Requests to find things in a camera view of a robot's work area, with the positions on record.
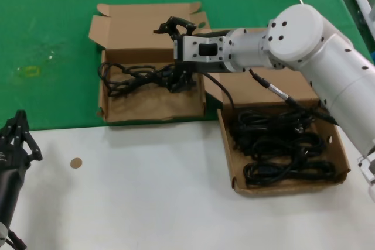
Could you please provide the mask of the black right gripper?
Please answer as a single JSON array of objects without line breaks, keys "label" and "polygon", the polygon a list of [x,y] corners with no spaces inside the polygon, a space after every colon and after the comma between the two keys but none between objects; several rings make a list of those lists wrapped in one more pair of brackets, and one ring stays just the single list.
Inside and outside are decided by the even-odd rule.
[{"label": "black right gripper", "polygon": [[171,16],[154,30],[155,34],[168,34],[171,39],[182,36],[177,26],[186,29],[187,67],[189,71],[174,68],[167,79],[166,87],[171,93],[190,91],[196,86],[193,73],[231,73],[226,66],[224,47],[228,30],[192,35],[196,25],[188,20]]}]

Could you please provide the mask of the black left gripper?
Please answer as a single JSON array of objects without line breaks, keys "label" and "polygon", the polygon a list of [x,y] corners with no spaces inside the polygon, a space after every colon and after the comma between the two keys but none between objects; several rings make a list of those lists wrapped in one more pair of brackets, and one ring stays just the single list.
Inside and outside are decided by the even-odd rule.
[{"label": "black left gripper", "polygon": [[[23,149],[24,143],[30,154]],[[43,159],[24,110],[18,110],[1,129],[1,145],[1,223],[10,224],[30,162]]]}]

